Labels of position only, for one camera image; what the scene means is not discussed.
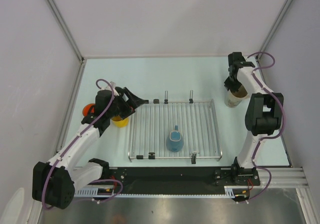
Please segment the yellow mug black handle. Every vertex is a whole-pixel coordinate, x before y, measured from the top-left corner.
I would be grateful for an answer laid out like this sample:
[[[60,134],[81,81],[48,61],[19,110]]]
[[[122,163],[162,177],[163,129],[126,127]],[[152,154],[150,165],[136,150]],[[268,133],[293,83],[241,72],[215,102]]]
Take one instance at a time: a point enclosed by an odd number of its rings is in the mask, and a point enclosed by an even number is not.
[[[129,118],[121,119],[120,117],[114,117],[111,119],[112,123],[117,127],[117,128],[124,128],[128,125],[129,123]]]

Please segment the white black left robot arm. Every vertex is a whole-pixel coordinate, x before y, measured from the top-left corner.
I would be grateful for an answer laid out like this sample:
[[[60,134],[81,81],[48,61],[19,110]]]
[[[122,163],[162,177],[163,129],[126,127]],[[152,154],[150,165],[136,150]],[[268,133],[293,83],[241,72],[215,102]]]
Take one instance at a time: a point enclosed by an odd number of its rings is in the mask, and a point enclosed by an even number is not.
[[[94,181],[107,183],[111,177],[108,162],[93,158],[79,169],[75,169],[76,164],[103,135],[113,118],[124,120],[147,103],[148,100],[137,97],[126,87],[100,89],[73,139],[47,162],[39,161],[34,166],[32,198],[41,202],[45,209],[63,210],[70,205],[75,193],[86,185]]]

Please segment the blue mug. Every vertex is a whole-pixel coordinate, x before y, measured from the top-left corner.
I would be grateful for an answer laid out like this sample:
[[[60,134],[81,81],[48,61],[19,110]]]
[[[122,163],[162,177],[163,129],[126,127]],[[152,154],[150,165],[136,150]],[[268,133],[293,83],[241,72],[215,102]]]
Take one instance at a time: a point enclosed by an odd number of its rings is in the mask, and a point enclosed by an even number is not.
[[[173,130],[167,136],[165,146],[169,151],[174,153],[182,150],[184,146],[184,138],[178,125],[175,125]]]

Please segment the orange mug black handle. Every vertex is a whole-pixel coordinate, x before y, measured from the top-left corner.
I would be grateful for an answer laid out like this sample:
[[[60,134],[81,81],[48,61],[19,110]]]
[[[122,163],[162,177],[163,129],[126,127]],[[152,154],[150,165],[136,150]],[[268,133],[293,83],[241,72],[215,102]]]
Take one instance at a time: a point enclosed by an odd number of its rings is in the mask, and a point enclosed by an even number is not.
[[[94,103],[90,103],[90,104],[87,104],[83,110],[82,110],[82,115],[84,117],[90,115],[90,114],[94,114],[95,112],[95,104]]]

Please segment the cream floral mug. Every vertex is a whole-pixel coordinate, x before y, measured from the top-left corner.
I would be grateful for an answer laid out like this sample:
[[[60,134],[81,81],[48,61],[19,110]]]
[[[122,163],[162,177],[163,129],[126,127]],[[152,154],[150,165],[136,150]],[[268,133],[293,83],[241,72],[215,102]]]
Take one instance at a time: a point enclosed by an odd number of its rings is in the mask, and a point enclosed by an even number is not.
[[[236,92],[228,90],[225,94],[224,103],[229,108],[237,107],[242,101],[248,99],[248,95],[245,87],[241,85]]]

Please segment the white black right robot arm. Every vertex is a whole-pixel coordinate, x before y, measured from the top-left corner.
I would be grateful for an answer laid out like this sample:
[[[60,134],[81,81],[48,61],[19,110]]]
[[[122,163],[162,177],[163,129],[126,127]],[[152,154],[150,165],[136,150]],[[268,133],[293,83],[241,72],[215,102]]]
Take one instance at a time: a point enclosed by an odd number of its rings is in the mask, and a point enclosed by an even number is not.
[[[250,98],[244,117],[247,135],[228,175],[231,183],[245,185],[249,180],[259,179],[256,158],[260,146],[266,140],[275,139],[275,131],[282,132],[284,129],[284,96],[271,90],[256,75],[258,67],[246,60],[241,52],[228,55],[228,71],[229,75],[224,81],[226,105],[237,106],[243,100],[240,94]]]

